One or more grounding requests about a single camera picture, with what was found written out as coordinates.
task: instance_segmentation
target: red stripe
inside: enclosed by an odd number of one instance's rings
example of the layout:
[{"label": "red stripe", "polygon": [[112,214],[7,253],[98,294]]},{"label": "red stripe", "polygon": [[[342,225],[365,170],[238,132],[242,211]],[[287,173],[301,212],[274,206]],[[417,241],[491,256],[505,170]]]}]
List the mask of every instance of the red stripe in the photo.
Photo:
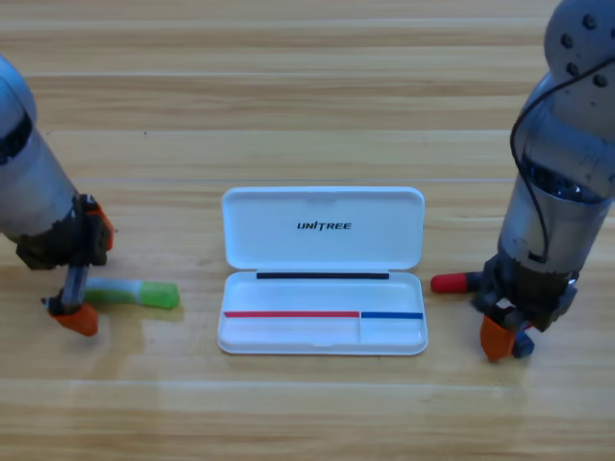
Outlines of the red stripe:
[{"label": "red stripe", "polygon": [[229,318],[298,318],[298,317],[311,317],[311,318],[331,318],[331,317],[352,317],[358,318],[358,312],[355,311],[322,311],[319,312],[317,310],[310,311],[275,311],[275,310],[254,310],[254,311],[239,311],[239,312],[225,312],[225,317]]}]

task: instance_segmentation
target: black cable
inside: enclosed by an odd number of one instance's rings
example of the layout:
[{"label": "black cable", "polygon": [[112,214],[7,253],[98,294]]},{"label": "black cable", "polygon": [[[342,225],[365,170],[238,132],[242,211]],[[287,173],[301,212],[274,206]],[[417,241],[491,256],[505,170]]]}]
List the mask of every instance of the black cable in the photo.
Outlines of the black cable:
[{"label": "black cable", "polygon": [[569,80],[567,82],[564,82],[563,84],[556,85],[556,86],[554,86],[553,88],[551,88],[548,91],[545,91],[544,93],[542,93],[540,96],[538,96],[529,106],[527,106],[521,112],[521,114],[517,118],[517,121],[512,126],[512,131],[510,132],[510,151],[512,152],[512,158],[515,161],[515,165],[517,165],[517,170],[519,171],[519,176],[521,177],[521,179],[525,183],[526,188],[528,189],[529,196],[531,197],[531,200],[534,203],[534,208],[536,208],[536,213],[538,214],[538,219],[540,220],[540,227],[541,227],[541,230],[542,230],[542,238],[543,238],[544,246],[543,246],[542,254],[537,259],[538,262],[544,263],[544,262],[547,261],[547,258],[549,257],[549,233],[547,232],[547,224],[545,223],[545,216],[544,216],[544,214],[542,212],[542,208],[540,207],[540,204],[538,203],[538,199],[536,199],[536,194],[534,193],[533,189],[531,188],[531,184],[529,183],[528,169],[525,168],[521,164],[521,160],[519,160],[519,157],[517,156],[517,148],[515,146],[515,136],[517,135],[517,132],[519,131],[519,127],[521,126],[523,121],[526,119],[526,117],[529,115],[529,113],[532,112],[539,104],[544,102],[549,96],[551,96],[552,94],[557,93],[561,89],[564,89],[564,88],[566,88],[566,87],[568,87],[570,85],[574,85],[574,84],[580,82],[581,80],[586,79],[590,75],[592,75],[592,74],[598,72],[599,70],[607,67],[608,65],[610,65],[613,62],[615,62],[615,58],[610,58],[610,59],[608,59],[606,61],[603,61],[602,63],[592,67],[591,69],[587,70],[586,72],[583,72],[582,74],[577,75],[575,78],[573,78],[573,79],[571,79],[571,80]]}]

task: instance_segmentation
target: unitree logo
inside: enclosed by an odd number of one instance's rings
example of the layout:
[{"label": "unitree logo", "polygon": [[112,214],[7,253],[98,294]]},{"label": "unitree logo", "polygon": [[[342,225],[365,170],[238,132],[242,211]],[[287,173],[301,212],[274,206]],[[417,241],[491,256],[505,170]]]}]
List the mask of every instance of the unitree logo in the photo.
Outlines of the unitree logo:
[{"label": "unitree logo", "polygon": [[353,223],[319,223],[314,221],[313,223],[299,223],[297,229],[314,229],[315,231],[324,230],[348,230],[353,226]]}]

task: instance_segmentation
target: wood grain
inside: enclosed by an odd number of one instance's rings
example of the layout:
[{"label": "wood grain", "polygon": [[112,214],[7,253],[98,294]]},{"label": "wood grain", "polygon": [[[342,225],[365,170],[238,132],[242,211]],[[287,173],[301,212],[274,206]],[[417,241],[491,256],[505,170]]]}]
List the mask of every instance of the wood grain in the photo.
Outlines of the wood grain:
[{"label": "wood grain", "polygon": [[33,77],[45,130],[507,129],[533,85],[403,77]]},{"label": "wood grain", "polygon": [[[427,459],[542,453],[555,460],[612,453],[615,312],[601,289],[615,275],[612,220],[576,306],[548,334],[534,335],[531,361],[486,363],[480,316],[467,299],[427,290],[432,274],[478,268],[491,256],[510,188],[491,183],[421,186],[429,204],[425,257],[413,272],[426,288],[431,335],[423,354],[245,357],[225,355],[215,343],[224,279],[233,271],[219,219],[227,186],[80,186],[119,229],[109,266],[95,272],[176,281],[183,307],[108,307],[96,339],[76,337],[55,328],[37,304],[61,274],[28,273],[3,241],[3,455],[264,460],[303,459],[307,450],[322,459],[405,459],[412,447]],[[524,444],[513,443],[520,438]]]},{"label": "wood grain", "polygon": [[[615,458],[615,216],[571,310],[498,365],[429,280],[496,249],[507,137],[557,0],[0,0],[0,42],[70,177],[118,227],[101,276],[179,284],[176,311],[101,307],[94,339],[0,240],[0,459]],[[220,198],[238,185],[410,185],[430,345],[415,357],[216,345]]]},{"label": "wood grain", "polygon": [[509,131],[46,132],[44,136],[66,171],[81,179],[429,181],[510,180],[516,174]]},{"label": "wood grain", "polygon": [[543,17],[557,0],[3,0],[12,21],[233,21],[331,20],[408,17]]}]

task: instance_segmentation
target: blue stripe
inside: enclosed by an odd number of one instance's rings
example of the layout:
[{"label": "blue stripe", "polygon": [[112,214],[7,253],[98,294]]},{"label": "blue stripe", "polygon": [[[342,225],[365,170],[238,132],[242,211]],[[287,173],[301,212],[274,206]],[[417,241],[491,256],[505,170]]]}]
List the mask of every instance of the blue stripe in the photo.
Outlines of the blue stripe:
[{"label": "blue stripe", "polygon": [[423,320],[421,312],[361,312],[361,319]]}]

